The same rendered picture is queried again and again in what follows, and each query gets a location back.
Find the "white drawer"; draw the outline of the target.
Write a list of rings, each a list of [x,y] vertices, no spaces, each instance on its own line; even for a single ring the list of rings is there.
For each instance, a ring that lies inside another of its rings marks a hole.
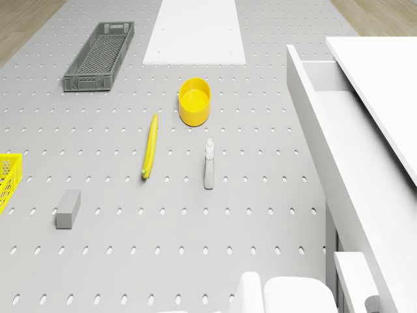
[[[417,313],[417,186],[336,61],[287,45],[287,88],[326,200],[326,282],[334,253],[361,252],[380,313]]]

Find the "small white bottle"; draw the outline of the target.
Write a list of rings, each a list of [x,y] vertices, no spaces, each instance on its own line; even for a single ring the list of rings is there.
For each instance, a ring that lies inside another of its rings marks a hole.
[[[207,190],[214,188],[214,142],[208,138],[205,146],[205,173],[204,187]]]

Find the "yellow bowl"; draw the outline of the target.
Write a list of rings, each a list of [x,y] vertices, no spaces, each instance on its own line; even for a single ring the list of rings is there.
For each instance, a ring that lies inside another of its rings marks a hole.
[[[202,125],[210,114],[211,91],[202,78],[186,80],[179,91],[179,114],[191,127]]]

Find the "banana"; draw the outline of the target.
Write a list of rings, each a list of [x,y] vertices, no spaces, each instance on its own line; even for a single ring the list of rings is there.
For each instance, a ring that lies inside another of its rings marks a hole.
[[[157,133],[158,133],[158,115],[154,114],[152,118],[152,122],[151,122],[151,127],[149,130],[147,149],[145,153],[143,169],[141,172],[142,178],[144,179],[148,179],[151,174],[152,165],[154,162],[154,154],[155,154],[155,149],[156,149]]]

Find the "white board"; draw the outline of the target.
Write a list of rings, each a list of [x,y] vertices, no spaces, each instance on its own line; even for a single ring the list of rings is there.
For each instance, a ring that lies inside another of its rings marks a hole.
[[[235,0],[162,0],[145,65],[244,65]]]

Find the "dark grey basket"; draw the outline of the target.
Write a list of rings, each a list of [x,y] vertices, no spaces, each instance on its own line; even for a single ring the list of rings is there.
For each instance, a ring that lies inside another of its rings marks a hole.
[[[65,92],[109,91],[134,37],[134,22],[100,22],[63,77]]]

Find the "grey cube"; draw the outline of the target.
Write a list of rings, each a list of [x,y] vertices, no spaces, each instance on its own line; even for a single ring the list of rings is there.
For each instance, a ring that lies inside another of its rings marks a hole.
[[[72,229],[81,205],[81,190],[67,190],[57,208],[56,228]]]

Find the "white cabinet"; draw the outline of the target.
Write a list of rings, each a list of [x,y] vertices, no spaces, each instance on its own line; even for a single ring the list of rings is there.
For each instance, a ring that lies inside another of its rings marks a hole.
[[[366,236],[393,305],[417,313],[417,37],[328,37],[371,127],[354,189],[371,217]]]

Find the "yellow basket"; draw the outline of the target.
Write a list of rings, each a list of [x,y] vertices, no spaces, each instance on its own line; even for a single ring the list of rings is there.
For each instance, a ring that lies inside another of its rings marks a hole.
[[[22,179],[22,154],[0,154],[0,214]]]

